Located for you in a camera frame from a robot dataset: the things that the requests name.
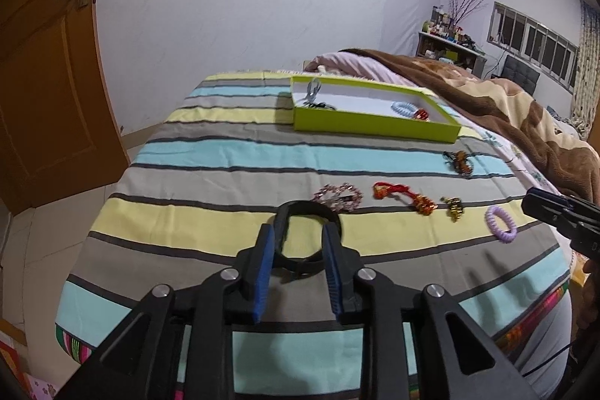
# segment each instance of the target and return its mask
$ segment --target tile floor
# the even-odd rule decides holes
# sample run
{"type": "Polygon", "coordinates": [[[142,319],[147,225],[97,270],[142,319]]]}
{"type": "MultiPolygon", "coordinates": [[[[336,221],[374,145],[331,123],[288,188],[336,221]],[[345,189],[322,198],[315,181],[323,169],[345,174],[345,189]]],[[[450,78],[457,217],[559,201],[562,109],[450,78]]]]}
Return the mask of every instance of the tile floor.
{"type": "MultiPolygon", "coordinates": [[[[131,159],[140,148],[127,151],[131,159]]],[[[27,209],[10,225],[2,255],[2,315],[25,332],[31,374],[56,386],[62,386],[77,369],[55,337],[62,284],[112,187],[27,209]]]]}

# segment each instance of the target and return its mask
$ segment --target yellow stripe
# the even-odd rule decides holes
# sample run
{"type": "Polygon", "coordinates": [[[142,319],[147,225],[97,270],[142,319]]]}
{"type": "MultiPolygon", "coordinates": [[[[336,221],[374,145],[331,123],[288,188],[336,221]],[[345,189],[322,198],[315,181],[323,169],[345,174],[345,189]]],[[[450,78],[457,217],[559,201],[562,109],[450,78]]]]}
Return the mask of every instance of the yellow stripe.
{"type": "MultiPolygon", "coordinates": [[[[521,211],[521,201],[501,204],[517,226],[535,219],[521,211]]],[[[425,249],[459,243],[490,235],[484,220],[487,207],[469,207],[452,223],[445,209],[431,216],[416,212],[342,214],[344,244],[361,255],[425,249]]],[[[272,213],[225,212],[197,207],[128,202],[113,197],[106,201],[92,231],[137,243],[180,249],[196,249],[221,256],[235,256],[240,249],[254,245],[260,225],[272,213]]],[[[290,228],[284,253],[308,256],[320,249],[320,224],[309,217],[296,216],[290,228]]]]}
{"type": "Polygon", "coordinates": [[[282,72],[242,72],[242,73],[217,73],[216,75],[207,76],[205,80],[266,80],[275,78],[290,78],[293,73],[282,72]]]}
{"type": "Polygon", "coordinates": [[[292,109],[246,109],[223,107],[177,109],[167,121],[192,123],[199,121],[228,123],[292,124],[292,109]]]}

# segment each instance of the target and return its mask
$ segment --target red hair tie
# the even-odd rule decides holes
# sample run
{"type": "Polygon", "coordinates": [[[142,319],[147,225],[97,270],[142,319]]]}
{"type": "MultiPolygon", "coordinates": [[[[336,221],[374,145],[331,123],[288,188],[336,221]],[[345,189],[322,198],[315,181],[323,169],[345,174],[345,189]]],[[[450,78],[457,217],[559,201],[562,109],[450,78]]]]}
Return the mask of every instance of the red hair tie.
{"type": "Polygon", "coordinates": [[[430,215],[435,209],[437,209],[437,204],[431,200],[429,197],[425,195],[421,195],[420,193],[414,193],[410,191],[410,187],[406,185],[392,185],[391,183],[387,183],[385,181],[378,181],[373,185],[373,196],[376,199],[382,199],[387,197],[390,193],[402,193],[403,195],[407,195],[412,198],[413,205],[416,208],[416,211],[419,214],[423,214],[424,216],[430,215]]]}

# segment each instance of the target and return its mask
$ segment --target bed sheet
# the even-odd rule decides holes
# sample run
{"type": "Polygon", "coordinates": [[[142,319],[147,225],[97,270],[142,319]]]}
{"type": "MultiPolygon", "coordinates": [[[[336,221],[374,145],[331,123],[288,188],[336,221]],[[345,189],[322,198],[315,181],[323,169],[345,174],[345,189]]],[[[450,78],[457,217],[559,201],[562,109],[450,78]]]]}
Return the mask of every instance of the bed sheet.
{"type": "MultiPolygon", "coordinates": [[[[365,264],[400,285],[441,283],[507,354],[560,300],[569,276],[565,255],[553,230],[520,207],[528,182],[547,182],[530,173],[516,148],[506,152],[500,136],[441,100],[463,124],[453,144],[295,132],[289,76],[210,76],[143,146],[62,291],[56,337],[74,359],[83,362],[154,285],[185,288],[231,265],[280,204],[310,199],[325,184],[362,190],[359,208],[340,218],[345,245],[365,264]],[[458,150],[472,155],[471,178],[443,157],[458,150]],[[445,204],[422,216],[403,197],[375,200],[372,185],[382,180],[438,202],[459,196],[464,216],[453,223],[445,204]],[[491,204],[513,216],[513,243],[490,235],[484,212],[491,204]]],[[[320,224],[293,217],[284,253],[307,256],[319,247],[320,224]]],[[[414,375],[406,324],[405,333],[414,375]]],[[[238,393],[354,398],[359,388],[362,329],[335,322],[324,273],[272,276],[263,322],[236,329],[233,341],[238,393]]]]}

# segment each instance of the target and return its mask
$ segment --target black hair tie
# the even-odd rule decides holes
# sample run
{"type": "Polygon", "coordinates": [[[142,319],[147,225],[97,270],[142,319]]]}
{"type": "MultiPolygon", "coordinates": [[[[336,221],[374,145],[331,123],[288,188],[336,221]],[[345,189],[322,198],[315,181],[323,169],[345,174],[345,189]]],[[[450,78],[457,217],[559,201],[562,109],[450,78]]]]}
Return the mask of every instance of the black hair tie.
{"type": "Polygon", "coordinates": [[[292,216],[319,216],[335,224],[341,239],[341,222],[337,213],[329,207],[312,200],[294,200],[286,202],[277,208],[273,219],[273,230],[275,234],[275,255],[273,268],[285,268],[295,276],[302,274],[314,274],[323,270],[323,253],[318,250],[307,258],[287,258],[283,255],[283,244],[287,238],[287,228],[292,216]]]}

